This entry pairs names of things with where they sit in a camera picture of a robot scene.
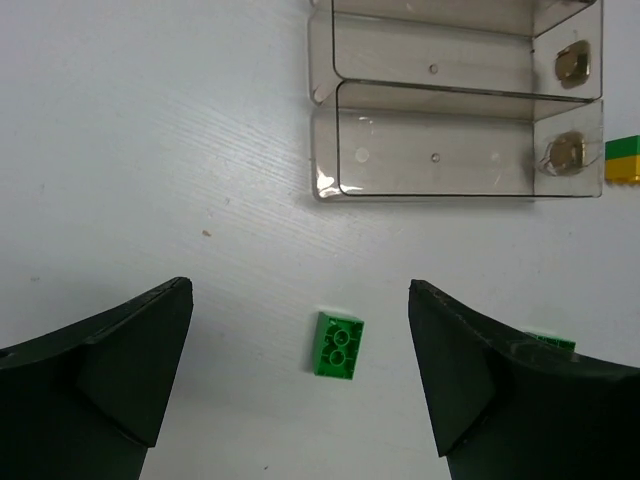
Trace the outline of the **clear tiered plastic organizer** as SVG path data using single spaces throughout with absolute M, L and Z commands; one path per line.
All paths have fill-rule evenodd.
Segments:
M 602 2 L 312 7 L 317 199 L 602 193 Z

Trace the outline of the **yellow long lego brick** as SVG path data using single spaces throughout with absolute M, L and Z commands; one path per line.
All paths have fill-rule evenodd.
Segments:
M 605 162 L 605 181 L 615 185 L 640 185 L 640 156 L 631 155 L 607 159 Z

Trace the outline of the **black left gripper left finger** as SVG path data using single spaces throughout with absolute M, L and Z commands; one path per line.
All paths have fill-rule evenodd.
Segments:
M 1 351 L 4 479 L 137 479 L 155 447 L 193 311 L 173 278 Z

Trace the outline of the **green small lego brick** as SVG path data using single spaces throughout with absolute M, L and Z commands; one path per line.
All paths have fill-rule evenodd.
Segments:
M 606 142 L 606 160 L 635 157 L 640 154 L 640 136 L 633 135 Z

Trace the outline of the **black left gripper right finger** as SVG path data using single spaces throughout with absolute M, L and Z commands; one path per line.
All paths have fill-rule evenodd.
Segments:
M 639 371 L 550 345 L 415 280 L 408 318 L 455 479 L 635 479 Z

